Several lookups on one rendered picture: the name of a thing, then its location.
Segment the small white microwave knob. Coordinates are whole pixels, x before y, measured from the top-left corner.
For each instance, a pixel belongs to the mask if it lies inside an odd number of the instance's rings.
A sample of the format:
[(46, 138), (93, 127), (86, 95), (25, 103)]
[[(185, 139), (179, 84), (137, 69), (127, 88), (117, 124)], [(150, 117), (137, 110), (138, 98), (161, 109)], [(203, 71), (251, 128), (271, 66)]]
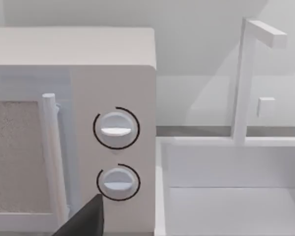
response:
[(136, 187), (136, 180), (129, 170), (113, 168), (104, 173), (101, 187), (108, 197), (124, 199), (132, 195)]

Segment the tall white tap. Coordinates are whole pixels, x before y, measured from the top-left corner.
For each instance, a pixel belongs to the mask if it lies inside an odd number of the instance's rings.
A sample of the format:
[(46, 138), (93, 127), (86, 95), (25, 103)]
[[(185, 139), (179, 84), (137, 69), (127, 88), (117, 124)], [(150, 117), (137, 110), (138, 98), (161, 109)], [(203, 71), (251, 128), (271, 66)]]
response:
[(231, 126), (231, 137), (236, 146), (245, 143), (247, 133), (247, 114), (253, 78), (253, 63), (256, 42), (260, 41), (269, 48), (284, 49), (287, 34), (261, 20), (243, 18), (238, 53), (236, 87)]

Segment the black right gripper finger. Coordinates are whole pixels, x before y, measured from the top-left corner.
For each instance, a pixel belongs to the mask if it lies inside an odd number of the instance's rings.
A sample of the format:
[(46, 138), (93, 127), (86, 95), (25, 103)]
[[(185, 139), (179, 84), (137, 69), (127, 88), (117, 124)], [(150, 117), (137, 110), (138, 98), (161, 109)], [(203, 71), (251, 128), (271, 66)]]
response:
[(104, 206), (102, 194), (96, 194), (52, 236), (103, 236)]

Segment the pale microwave oven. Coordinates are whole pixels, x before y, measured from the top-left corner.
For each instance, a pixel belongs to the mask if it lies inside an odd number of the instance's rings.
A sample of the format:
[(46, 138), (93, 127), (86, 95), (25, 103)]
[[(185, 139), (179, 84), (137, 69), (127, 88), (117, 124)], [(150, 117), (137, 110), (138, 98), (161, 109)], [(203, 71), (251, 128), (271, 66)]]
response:
[[(53, 93), (68, 220), (96, 194), (103, 236), (155, 235), (156, 54), (154, 30), (114, 27), (0, 27), (0, 233), (52, 235), (54, 207), (42, 95)], [(131, 142), (104, 144), (101, 116), (123, 112)], [(129, 170), (136, 187), (108, 197), (105, 172)]]

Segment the large white microwave knob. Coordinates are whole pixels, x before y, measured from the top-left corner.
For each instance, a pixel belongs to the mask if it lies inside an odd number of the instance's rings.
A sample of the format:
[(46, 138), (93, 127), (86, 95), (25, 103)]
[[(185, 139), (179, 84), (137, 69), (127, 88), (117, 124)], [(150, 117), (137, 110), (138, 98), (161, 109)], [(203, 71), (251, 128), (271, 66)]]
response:
[(123, 112), (110, 112), (101, 116), (96, 132), (104, 144), (122, 147), (131, 142), (134, 123), (130, 116)]

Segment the white sink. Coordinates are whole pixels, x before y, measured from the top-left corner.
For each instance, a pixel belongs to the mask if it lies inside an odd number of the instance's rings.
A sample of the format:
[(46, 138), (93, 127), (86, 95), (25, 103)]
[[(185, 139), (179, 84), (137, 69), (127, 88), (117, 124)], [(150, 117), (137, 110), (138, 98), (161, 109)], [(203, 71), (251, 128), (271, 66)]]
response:
[(159, 236), (295, 236), (295, 137), (158, 137)]

